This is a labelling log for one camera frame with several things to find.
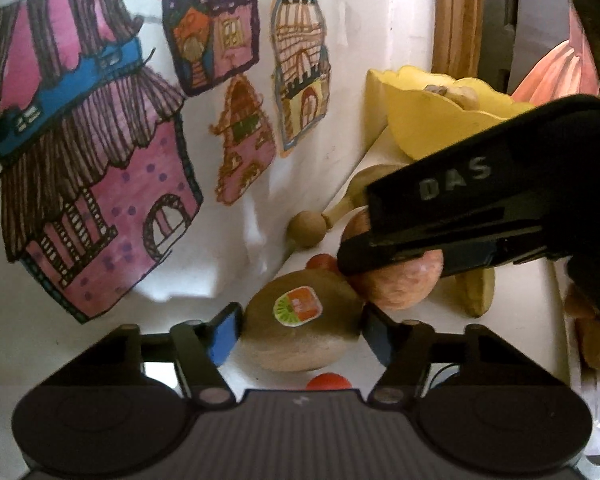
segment white wall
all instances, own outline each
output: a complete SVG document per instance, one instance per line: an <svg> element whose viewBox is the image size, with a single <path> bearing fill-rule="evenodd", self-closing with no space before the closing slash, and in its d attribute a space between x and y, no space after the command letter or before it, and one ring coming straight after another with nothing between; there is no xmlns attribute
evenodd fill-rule
<svg viewBox="0 0 600 480"><path fill-rule="evenodd" d="M0 0L0 4L12 0ZM247 72L277 125L269 40L272 0L258 0L260 58ZM24 464L11 438L17 400L36 383L124 322L161 332L184 319L209 319L229 301L245 304L280 268L285 227L299 210L322 209L363 155L362 101L369 68L416 64L430 68L433 0L319 0L328 26L333 67L327 117L291 156L272 166L232 207L215 202L221 139L208 132L224 105L226 85L191 98L184 107L189 156L205 203L173 254L105 316L78 325L20 264L8 264L0 233L0 478ZM159 0L125 0L140 14L160 16ZM150 64L176 83L160 25L140 33Z"/></svg>

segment sticker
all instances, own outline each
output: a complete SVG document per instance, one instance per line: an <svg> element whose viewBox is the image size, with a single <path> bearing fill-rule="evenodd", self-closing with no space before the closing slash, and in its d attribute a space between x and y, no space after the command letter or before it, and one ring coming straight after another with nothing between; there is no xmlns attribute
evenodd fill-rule
<svg viewBox="0 0 600 480"><path fill-rule="evenodd" d="M162 0L178 81L195 96L259 61L258 0Z"/></svg>
<svg viewBox="0 0 600 480"><path fill-rule="evenodd" d="M331 64L326 35L318 0L274 0L271 41L282 156L327 114Z"/></svg>
<svg viewBox="0 0 600 480"><path fill-rule="evenodd" d="M235 203L276 158L273 127L259 96L244 75L231 79L224 111L211 133L224 137L224 161L218 171L216 199Z"/></svg>
<svg viewBox="0 0 600 480"><path fill-rule="evenodd" d="M203 201L184 96L146 65L141 26L122 0L0 7L6 257L80 322L160 265Z"/></svg>
<svg viewBox="0 0 600 480"><path fill-rule="evenodd" d="M280 296L273 306L273 316L292 328L302 326L322 315L322 304L310 286L300 286Z"/></svg>

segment kiwi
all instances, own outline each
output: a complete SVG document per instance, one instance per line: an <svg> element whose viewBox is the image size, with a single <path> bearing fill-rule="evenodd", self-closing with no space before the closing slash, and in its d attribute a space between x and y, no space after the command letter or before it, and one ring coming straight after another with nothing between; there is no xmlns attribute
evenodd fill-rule
<svg viewBox="0 0 600 480"><path fill-rule="evenodd" d="M302 287L310 287L322 305L322 313L305 322L285 297ZM251 299L241 345L267 370L317 370L339 360L358 340L362 307L363 301L342 276L324 269L298 270L267 283Z"/></svg>

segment red ball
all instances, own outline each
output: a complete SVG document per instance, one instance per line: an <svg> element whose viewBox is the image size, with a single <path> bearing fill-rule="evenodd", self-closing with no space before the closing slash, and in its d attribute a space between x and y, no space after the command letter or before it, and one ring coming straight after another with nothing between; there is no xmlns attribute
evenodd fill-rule
<svg viewBox="0 0 600 480"><path fill-rule="evenodd" d="M353 386L343 376L338 374L321 374L315 376L306 386L307 390L325 391L325 390L350 390Z"/></svg>
<svg viewBox="0 0 600 480"><path fill-rule="evenodd" d="M304 266L305 269L325 269L340 274L338 260L330 254L316 254Z"/></svg>

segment white surface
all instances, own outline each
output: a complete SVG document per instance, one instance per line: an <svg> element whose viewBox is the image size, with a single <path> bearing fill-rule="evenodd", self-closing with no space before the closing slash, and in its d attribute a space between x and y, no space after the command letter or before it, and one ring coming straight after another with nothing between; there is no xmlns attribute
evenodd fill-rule
<svg viewBox="0 0 600 480"><path fill-rule="evenodd" d="M10 1L0 0L0 4ZM160 0L124 1L132 13L161 15ZM263 94L264 109L277 128L269 39L272 0L258 1L261 60L246 75ZM327 117L291 156L275 160L227 208L215 202L222 145L221 139L209 134L208 126L218 122L228 83L188 99L184 131L205 203L169 259L110 313L79 326L21 265L7 263L0 232L0 479L14 479L24 471L10 419L27 390L120 324L134 322L146 333L163 332L186 319L210 319L230 301L246 304L282 264L288 220L298 210L323 208L362 157L366 71L395 69L405 63L430 68L433 0L319 1L333 69ZM139 38L145 55L156 49L151 67L175 83L162 27L145 23ZM372 366L371 356L367 357ZM350 359L351 372L346 374L352 379L360 374L362 381L367 372ZM234 361L232 369L239 366ZM240 377L252 371L244 364ZM276 385L275 378L255 377L258 383Z"/></svg>
<svg viewBox="0 0 600 480"><path fill-rule="evenodd" d="M388 130L382 133L356 171L386 162L408 162ZM330 205L336 203L345 190L346 185ZM354 214L352 212L338 222L318 247L294 253L278 275L304 269L307 260L314 254L329 253L335 256L340 235ZM397 321L418 319L432 325L438 332L449 333L462 333L466 325L481 323L554 376L567 383L569 381L562 303L552 267L545 260L498 268L493 305L478 320L462 312L456 297L454 278L441 280L421 303L408 310L390 312L390 315ZM360 338L342 360L323 370L301 374L273 374L262 370L242 355L238 343L221 371L239 396L245 388L303 388L312 377L325 371L345 376L366 396L382 375L384 367L378 363L364 339Z"/></svg>

